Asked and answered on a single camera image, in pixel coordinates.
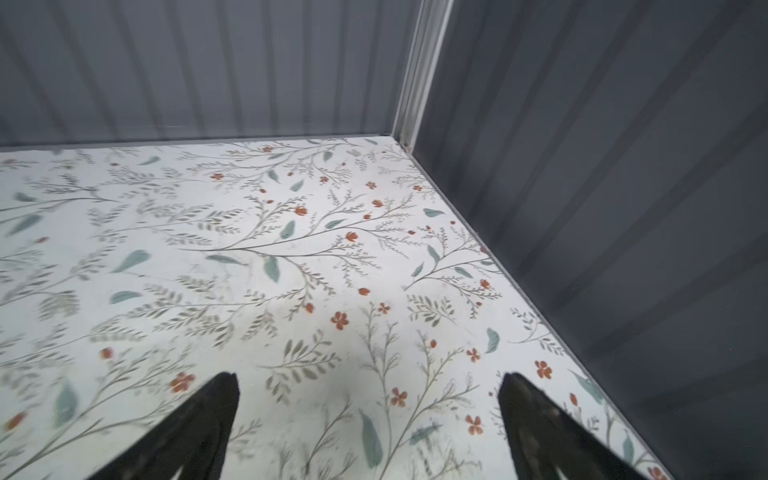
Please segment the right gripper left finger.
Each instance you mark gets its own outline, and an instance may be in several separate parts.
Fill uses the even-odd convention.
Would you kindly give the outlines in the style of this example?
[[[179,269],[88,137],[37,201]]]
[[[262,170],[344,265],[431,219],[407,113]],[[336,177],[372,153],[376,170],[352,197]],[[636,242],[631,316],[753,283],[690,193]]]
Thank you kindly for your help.
[[[218,479],[240,398],[238,378],[221,372],[200,387],[93,479]]]

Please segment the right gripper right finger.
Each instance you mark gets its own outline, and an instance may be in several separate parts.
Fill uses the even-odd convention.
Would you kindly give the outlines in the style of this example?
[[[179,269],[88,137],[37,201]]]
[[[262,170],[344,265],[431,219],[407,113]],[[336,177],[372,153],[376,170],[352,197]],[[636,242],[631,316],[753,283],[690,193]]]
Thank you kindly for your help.
[[[523,375],[504,375],[498,402],[519,479],[643,478]]]

